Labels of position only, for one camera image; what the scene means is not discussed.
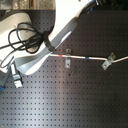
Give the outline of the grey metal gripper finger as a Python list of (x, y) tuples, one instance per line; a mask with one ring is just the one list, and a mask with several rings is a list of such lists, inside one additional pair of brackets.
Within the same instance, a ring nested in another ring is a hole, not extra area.
[(12, 77), (14, 79), (15, 87), (16, 88), (22, 87), (23, 84), (22, 84), (21, 76), (16, 70), (16, 67), (14, 64), (11, 65), (11, 72), (12, 72)]

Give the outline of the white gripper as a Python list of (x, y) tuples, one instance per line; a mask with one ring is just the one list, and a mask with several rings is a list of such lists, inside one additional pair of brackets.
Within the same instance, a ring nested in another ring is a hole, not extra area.
[(7, 72), (8, 63), (12, 58), (15, 59), (16, 68), (21, 73), (26, 73), (30, 68), (30, 54), (25, 51), (16, 51), (12, 54), (13, 48), (9, 43), (18, 42), (19, 38), (27, 40), (32, 36), (31, 32), (21, 30), (16, 34), (15, 30), (20, 23), (23, 23), (23, 28), (27, 28), (27, 23), (30, 23), (30, 16), (22, 11), (10, 11), (0, 19), (0, 70)]

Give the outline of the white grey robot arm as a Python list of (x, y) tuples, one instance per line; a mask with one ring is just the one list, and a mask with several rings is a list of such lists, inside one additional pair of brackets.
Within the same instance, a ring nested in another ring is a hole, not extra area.
[(35, 73), (76, 28), (82, 10), (92, 4), (93, 0), (55, 0), (55, 24), (44, 32), (32, 25), (26, 12), (7, 12), (0, 18), (0, 71), (11, 71), (15, 86), (21, 87), (20, 73)]

